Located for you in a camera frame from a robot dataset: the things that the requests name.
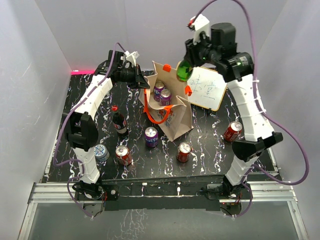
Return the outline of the green glass bottle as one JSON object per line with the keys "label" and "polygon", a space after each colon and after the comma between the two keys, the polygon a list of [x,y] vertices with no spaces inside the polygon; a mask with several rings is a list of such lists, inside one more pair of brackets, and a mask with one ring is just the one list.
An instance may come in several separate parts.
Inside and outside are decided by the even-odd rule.
{"label": "green glass bottle", "polygon": [[193,73],[193,67],[186,60],[182,60],[176,68],[176,77],[182,82],[187,82]]}

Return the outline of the beige canvas tote bag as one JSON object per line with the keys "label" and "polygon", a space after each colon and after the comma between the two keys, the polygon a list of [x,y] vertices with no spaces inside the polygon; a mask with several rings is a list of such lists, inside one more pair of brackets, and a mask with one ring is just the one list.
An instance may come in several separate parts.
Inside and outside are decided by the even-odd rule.
{"label": "beige canvas tote bag", "polygon": [[[144,79],[149,89],[141,89],[138,99],[143,105],[143,112],[148,119],[160,127],[169,141],[174,141],[193,129],[192,107],[188,96],[192,94],[189,85],[177,79],[177,70],[168,64],[152,62],[154,74]],[[163,82],[171,93],[170,105],[161,105],[154,99],[157,82]]]}

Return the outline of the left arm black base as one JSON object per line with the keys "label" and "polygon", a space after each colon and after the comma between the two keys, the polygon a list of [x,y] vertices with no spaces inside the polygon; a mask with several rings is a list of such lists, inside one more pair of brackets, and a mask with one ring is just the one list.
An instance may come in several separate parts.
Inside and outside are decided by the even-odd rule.
{"label": "left arm black base", "polygon": [[72,186],[76,192],[75,199],[79,201],[116,201],[119,197],[119,188],[113,184],[77,182]]}

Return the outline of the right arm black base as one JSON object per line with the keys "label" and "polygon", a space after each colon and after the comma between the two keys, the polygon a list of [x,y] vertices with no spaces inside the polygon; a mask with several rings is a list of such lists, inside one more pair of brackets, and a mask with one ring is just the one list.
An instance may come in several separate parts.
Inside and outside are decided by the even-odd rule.
{"label": "right arm black base", "polygon": [[249,185],[232,186],[229,182],[209,183],[200,189],[200,194],[209,200],[232,200],[232,204],[239,204],[241,200],[250,199],[253,194]]}

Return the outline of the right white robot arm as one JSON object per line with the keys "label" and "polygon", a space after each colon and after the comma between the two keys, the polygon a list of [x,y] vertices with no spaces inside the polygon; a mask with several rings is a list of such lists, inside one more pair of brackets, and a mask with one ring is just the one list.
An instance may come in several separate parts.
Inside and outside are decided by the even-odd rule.
{"label": "right white robot arm", "polygon": [[237,51],[236,29],[231,23],[195,30],[193,38],[185,41],[185,47],[184,73],[189,76],[195,67],[214,65],[231,91],[242,120],[244,139],[232,143],[234,158],[222,182],[223,194],[233,199],[244,188],[251,166],[264,151],[280,143],[283,135],[264,116],[265,109],[257,106],[262,100],[253,89],[257,83],[253,76],[254,62],[249,53]]}

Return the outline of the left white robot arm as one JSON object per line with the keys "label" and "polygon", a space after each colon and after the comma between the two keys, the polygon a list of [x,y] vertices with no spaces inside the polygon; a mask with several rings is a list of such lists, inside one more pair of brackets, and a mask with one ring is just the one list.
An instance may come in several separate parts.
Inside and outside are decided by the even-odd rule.
{"label": "left white robot arm", "polygon": [[94,147],[99,133],[94,123],[97,110],[107,93],[118,82],[127,83],[132,89],[149,89],[150,85],[142,75],[136,59],[137,51],[122,52],[110,50],[108,59],[98,65],[90,85],[70,113],[63,114],[64,136],[76,155],[80,167],[80,180],[88,184],[86,194],[93,200],[103,195],[103,187],[97,181],[100,172],[97,168]]}

